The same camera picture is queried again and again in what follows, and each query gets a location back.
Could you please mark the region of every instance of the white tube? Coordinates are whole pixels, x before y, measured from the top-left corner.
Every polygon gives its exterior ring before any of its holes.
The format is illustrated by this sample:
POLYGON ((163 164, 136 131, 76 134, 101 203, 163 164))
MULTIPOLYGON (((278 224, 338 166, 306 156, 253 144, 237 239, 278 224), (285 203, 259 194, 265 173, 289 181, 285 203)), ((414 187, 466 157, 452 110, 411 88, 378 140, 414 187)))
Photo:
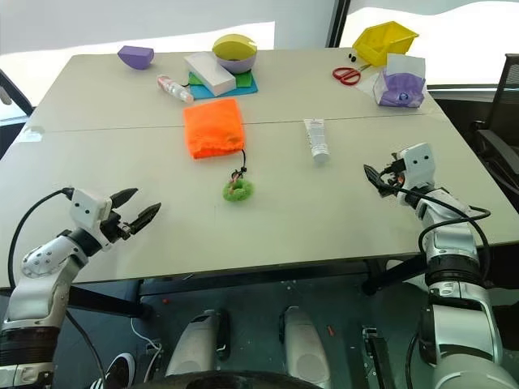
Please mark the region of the white tube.
POLYGON ((330 158, 324 137, 324 119, 304 119, 304 123, 314 162, 318 165, 323 164, 330 158))
POLYGON ((159 75, 157 77, 157 83, 159 87, 171 96, 175 96, 178 99, 190 104, 193 102, 193 96, 185 89, 182 85, 175 83, 167 75, 159 75))

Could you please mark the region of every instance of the purple object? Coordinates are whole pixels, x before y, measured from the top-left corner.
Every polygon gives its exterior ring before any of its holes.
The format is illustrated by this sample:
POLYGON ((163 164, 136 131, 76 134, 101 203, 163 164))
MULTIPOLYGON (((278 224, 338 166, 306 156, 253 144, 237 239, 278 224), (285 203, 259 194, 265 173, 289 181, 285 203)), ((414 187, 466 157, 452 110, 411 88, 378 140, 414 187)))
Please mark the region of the purple object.
POLYGON ((129 67, 143 71, 149 66, 155 53, 153 49, 146 47, 123 46, 117 55, 129 67))
POLYGON ((240 61, 227 61, 217 56, 217 61, 222 65, 229 73, 233 75, 239 75, 252 69, 254 62, 256 61, 256 53, 251 55, 249 58, 242 59, 240 61))
POLYGON ((380 97, 379 105, 416 108, 422 104, 424 99, 422 91, 425 85, 425 79, 422 77, 411 73, 386 75, 384 69, 376 84, 381 84, 382 79, 384 79, 385 90, 380 97))

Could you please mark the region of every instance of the green scrunchie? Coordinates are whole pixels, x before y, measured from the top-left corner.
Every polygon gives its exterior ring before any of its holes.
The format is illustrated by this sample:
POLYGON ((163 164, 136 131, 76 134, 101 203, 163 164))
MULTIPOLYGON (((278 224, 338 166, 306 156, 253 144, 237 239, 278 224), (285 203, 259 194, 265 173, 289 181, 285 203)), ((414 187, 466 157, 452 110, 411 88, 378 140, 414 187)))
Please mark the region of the green scrunchie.
POLYGON ((224 199, 232 202, 246 200, 251 197, 253 189, 253 185, 242 178, 239 178, 235 183, 227 182, 223 190, 224 199))

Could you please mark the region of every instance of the green mat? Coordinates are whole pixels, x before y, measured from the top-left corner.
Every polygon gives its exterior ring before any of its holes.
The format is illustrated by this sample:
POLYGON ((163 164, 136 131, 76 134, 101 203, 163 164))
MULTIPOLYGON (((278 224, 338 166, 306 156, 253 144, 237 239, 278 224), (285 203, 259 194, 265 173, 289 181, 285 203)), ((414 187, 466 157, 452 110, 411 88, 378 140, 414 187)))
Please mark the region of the green mat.
MULTIPOLYGON (((246 71, 240 75, 234 75, 234 77, 236 78, 236 88, 249 88, 252 85, 251 71, 246 71)), ((204 85, 202 81, 200 81, 199 78, 191 72, 189 72, 188 83, 190 85, 204 85)))

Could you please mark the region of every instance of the white table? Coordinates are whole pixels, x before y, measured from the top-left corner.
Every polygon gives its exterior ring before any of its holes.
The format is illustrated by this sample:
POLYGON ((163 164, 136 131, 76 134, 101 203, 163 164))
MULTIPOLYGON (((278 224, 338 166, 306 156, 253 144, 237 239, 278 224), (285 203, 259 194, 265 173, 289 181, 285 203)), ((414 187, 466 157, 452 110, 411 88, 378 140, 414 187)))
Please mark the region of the white table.
MULTIPOLYGON (((372 96, 332 77, 352 64, 348 49, 272 50, 258 52, 253 68, 259 92, 238 96, 247 124, 299 122, 304 118, 371 118, 442 112, 428 96, 419 109, 379 107, 372 96)), ((31 116, 27 126, 39 131, 182 126, 180 100, 157 86, 159 74, 187 82, 188 53, 157 53, 152 66, 136 71, 116 54, 74 56, 31 116)), ((368 68, 362 81, 378 70, 368 68)), ((208 100, 195 102, 203 104, 208 100)))
MULTIPOLYGON (((52 190, 111 195, 135 186, 139 193, 121 208, 126 220, 158 201, 162 209, 139 235, 93 257, 78 281, 410 254, 421 230, 414 211, 381 199, 362 164, 381 169, 391 152, 424 141, 435 153, 437 185, 492 211, 481 221, 488 241, 519 241, 519 216, 443 114, 328 120, 331 160, 321 168, 300 121, 245 131, 255 193, 243 203, 221 197, 241 155, 192 160, 181 127, 45 133, 40 142, 15 143, 0 162, 0 247, 7 251, 25 210, 52 190)), ((15 269, 28 250, 72 227, 69 206, 53 199, 31 216, 15 269)))

